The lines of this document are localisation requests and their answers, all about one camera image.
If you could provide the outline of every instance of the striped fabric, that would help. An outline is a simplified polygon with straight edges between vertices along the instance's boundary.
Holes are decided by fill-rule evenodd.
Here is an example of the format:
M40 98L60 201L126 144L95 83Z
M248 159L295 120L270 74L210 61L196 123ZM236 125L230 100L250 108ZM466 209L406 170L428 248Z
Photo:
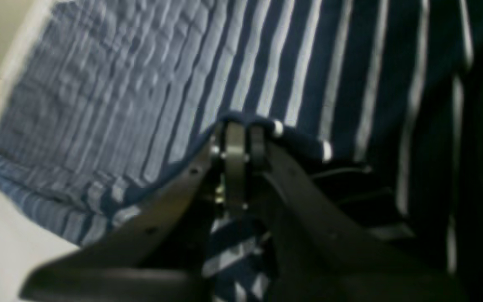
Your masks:
M2 118L0 189L86 245L139 214L225 116L370 166L418 256L483 301L483 2L60 3ZM232 284L237 300L261 298L255 276Z

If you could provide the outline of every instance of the navy and white striped fabric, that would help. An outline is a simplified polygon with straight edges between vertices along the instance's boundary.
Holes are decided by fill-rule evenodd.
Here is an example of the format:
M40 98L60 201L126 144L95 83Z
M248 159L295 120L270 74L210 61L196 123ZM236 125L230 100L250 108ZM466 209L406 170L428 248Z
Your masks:
M225 116L366 163L420 257L483 301L483 1L57 4L2 118L0 189L86 245L139 214ZM259 298L263 278L236 297Z

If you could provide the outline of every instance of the screw hole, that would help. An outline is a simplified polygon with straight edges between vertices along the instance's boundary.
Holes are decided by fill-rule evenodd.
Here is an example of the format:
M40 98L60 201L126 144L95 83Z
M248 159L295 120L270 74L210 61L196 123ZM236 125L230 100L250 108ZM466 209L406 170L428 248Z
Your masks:
M191 168L191 169L190 169L190 174L191 174L191 175L197 175L197 174L199 174L199 173L200 173L200 171L201 171L201 170L200 170L199 168L195 168L195 167L194 167L194 168Z
M144 232L147 234L147 235L152 235L153 233L155 233L156 231L158 230L157 227L149 227L149 228L146 228L144 230Z

